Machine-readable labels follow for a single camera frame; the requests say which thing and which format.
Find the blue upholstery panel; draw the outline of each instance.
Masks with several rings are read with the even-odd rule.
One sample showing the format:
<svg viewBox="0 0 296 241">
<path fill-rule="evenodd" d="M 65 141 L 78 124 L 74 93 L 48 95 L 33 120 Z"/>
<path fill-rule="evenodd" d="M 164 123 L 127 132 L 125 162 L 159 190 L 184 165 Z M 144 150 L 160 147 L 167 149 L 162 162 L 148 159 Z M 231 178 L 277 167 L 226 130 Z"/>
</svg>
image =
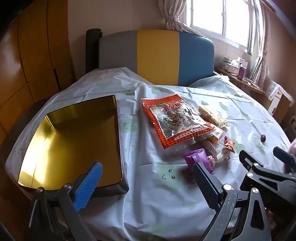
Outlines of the blue upholstery panel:
<svg viewBox="0 0 296 241">
<path fill-rule="evenodd" d="M 179 86 L 189 86 L 214 72 L 214 43 L 204 37 L 179 32 Z"/>
</svg>

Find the window frame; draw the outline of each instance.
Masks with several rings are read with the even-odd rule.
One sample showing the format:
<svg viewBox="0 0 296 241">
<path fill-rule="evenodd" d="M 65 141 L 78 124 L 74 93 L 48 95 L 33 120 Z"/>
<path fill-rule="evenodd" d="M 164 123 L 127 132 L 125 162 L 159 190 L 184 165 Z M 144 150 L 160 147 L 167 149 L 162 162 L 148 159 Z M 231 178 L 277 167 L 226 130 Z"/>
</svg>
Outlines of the window frame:
<svg viewBox="0 0 296 241">
<path fill-rule="evenodd" d="M 205 36 L 209 36 L 210 38 L 214 38 L 217 40 L 220 40 L 224 43 L 227 43 L 233 47 L 238 48 L 239 50 L 248 53 L 249 55 L 252 55 L 253 53 L 253 49 L 254 49 L 254 40 L 255 40 L 255 8 L 254 8 L 254 4 L 253 4 L 253 0 L 243 0 L 245 3 L 248 4 L 249 7 L 249 34 L 248 34 L 248 46 L 243 46 L 241 44 L 238 44 L 228 38 L 226 38 L 226 0 L 222 0 L 223 1 L 223 12 L 222 12 L 222 17 L 223 17 L 223 25 L 222 25 L 222 34 L 218 34 L 215 32 L 212 32 L 210 30 L 207 29 L 203 29 L 197 26 L 193 25 L 193 0 L 189 0 L 187 1 L 186 4 L 186 9 L 184 11 L 184 14 L 182 16 L 180 16 L 180 20 L 185 23 L 186 25 L 190 26 L 192 29 L 200 32 L 201 34 L 205 35 Z M 187 14 L 190 13 L 190 24 L 187 23 Z"/>
</svg>

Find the window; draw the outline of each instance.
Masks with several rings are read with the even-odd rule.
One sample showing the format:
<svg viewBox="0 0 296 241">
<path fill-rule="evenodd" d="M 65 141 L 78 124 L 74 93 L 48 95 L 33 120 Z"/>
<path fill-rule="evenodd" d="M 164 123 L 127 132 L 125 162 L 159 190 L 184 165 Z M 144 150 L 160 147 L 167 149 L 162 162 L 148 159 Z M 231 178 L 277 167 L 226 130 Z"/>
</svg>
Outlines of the window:
<svg viewBox="0 0 296 241">
<path fill-rule="evenodd" d="M 188 0 L 186 24 L 204 35 L 251 52 L 251 0 Z"/>
</svg>

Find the purple wrapper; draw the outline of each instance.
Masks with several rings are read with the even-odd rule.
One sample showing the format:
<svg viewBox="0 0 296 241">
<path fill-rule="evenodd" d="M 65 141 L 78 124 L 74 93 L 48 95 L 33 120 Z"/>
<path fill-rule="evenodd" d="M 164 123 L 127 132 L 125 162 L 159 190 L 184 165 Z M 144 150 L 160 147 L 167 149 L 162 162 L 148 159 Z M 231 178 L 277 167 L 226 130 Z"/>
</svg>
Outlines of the purple wrapper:
<svg viewBox="0 0 296 241">
<path fill-rule="evenodd" d="M 191 174 L 192 174 L 193 165 L 197 162 L 202 162 L 210 174 L 215 173 L 214 170 L 212 169 L 211 165 L 209 164 L 209 161 L 207 159 L 207 155 L 206 155 L 205 150 L 203 148 L 191 151 L 187 154 L 184 154 L 183 158 L 185 159 Z"/>
</svg>

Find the curtain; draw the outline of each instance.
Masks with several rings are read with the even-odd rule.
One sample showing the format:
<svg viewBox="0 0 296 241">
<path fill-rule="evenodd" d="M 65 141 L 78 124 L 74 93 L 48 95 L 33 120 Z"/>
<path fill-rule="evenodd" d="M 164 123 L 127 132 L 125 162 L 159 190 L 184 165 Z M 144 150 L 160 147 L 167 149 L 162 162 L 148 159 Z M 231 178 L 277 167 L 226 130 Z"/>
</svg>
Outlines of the curtain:
<svg viewBox="0 0 296 241">
<path fill-rule="evenodd" d="M 266 64 L 268 36 L 270 31 L 268 16 L 261 6 L 259 0 L 253 0 L 256 16 L 256 30 L 258 37 L 258 57 L 252 67 L 250 77 L 262 90 L 264 90 L 265 79 L 268 78 L 268 67 Z"/>
<path fill-rule="evenodd" d="M 197 34 L 204 37 L 200 32 L 193 30 L 178 20 L 185 9 L 186 0 L 158 0 L 158 5 L 165 17 L 165 29 Z"/>
</svg>

